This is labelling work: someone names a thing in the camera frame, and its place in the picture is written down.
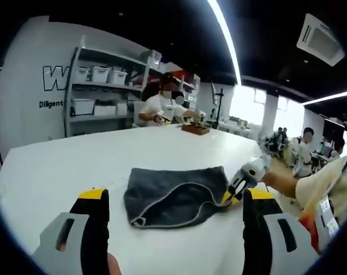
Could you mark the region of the person's left hand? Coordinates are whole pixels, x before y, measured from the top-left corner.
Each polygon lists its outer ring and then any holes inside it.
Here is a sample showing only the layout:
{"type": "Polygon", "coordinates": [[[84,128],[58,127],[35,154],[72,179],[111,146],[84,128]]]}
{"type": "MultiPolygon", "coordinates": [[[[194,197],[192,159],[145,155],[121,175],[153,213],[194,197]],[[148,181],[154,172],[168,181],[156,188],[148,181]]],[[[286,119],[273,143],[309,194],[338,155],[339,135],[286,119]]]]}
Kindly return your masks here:
{"type": "Polygon", "coordinates": [[[117,259],[110,253],[107,254],[108,270],[110,275],[121,275],[117,259]]]}

